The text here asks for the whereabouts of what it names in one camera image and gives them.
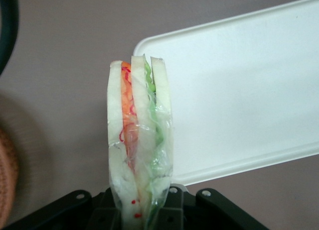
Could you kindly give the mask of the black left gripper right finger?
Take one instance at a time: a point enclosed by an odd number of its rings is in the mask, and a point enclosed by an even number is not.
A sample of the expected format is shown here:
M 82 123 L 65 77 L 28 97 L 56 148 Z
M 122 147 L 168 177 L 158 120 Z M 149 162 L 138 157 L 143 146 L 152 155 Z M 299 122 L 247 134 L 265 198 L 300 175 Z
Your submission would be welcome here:
M 267 227 L 211 188 L 195 195 L 172 184 L 155 218 L 155 230 L 266 230 Z

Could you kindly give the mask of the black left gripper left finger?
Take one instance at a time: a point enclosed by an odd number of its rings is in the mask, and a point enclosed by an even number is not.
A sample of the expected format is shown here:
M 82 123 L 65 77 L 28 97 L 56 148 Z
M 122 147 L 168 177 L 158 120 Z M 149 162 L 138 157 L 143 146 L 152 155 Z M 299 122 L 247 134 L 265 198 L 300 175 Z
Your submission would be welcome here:
M 120 230 L 121 213 L 111 189 L 92 195 L 73 191 L 26 217 L 4 227 L 5 230 Z

